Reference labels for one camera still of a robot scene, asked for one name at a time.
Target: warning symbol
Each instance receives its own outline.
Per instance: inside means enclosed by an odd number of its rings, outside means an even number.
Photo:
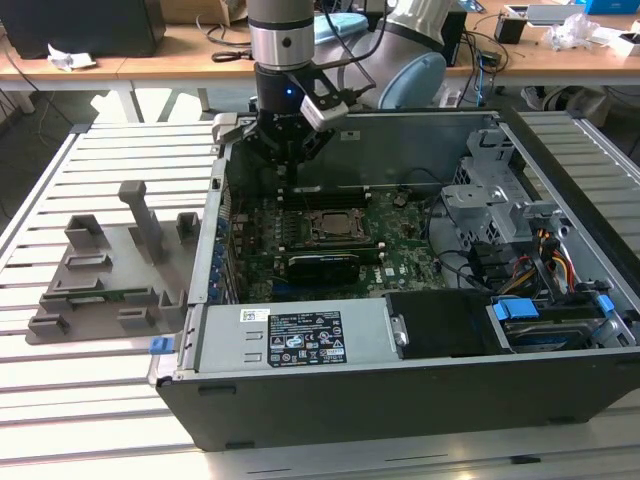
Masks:
[[[284,348],[284,337],[271,337],[271,348]]]

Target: white paper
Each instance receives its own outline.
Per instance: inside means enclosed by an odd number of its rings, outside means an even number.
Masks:
[[[49,56],[47,60],[65,72],[70,72],[77,68],[92,67],[96,64],[88,53],[65,53],[56,50],[49,44]]]
[[[607,45],[611,40],[619,37],[621,33],[625,33],[624,30],[618,30],[617,28],[598,27],[593,31],[588,40],[593,43],[599,43],[600,45]]]

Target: red wire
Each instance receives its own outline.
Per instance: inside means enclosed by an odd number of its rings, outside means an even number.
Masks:
[[[526,255],[524,255],[518,259],[518,261],[513,265],[513,275],[511,276],[511,278],[516,277],[516,273],[518,273],[518,265],[520,265],[520,263],[524,260],[531,260],[531,257],[527,257]]]
[[[575,282],[575,277],[574,277],[574,272],[573,272],[573,264],[571,263],[571,261],[568,258],[565,258],[564,255],[562,255],[558,250],[555,250],[554,255],[557,255],[558,257],[562,258],[565,262],[567,262],[567,271],[569,273],[569,276],[567,278],[567,284],[569,285],[569,290],[571,292],[575,292],[575,289],[573,288],[573,284]]]

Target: cardboard box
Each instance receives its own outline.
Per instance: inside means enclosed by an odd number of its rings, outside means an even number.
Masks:
[[[194,25],[200,17],[203,25],[223,24],[241,20],[247,16],[244,0],[160,0],[166,23]]]

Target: blue latch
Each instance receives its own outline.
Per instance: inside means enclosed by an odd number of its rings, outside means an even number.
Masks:
[[[153,340],[151,340],[149,353],[151,355],[169,355],[174,352],[173,344],[173,338],[155,337]]]
[[[496,317],[498,317],[498,320],[501,322],[509,318],[509,312],[502,306],[501,303],[496,303],[493,306],[493,311],[496,312]]]
[[[493,306],[498,320],[538,318],[540,314],[530,298],[503,298]]]
[[[598,305],[600,305],[600,308],[607,318],[609,318],[616,309],[609,295],[598,295]]]
[[[222,217],[218,217],[218,232],[225,233],[229,229],[229,222]]]

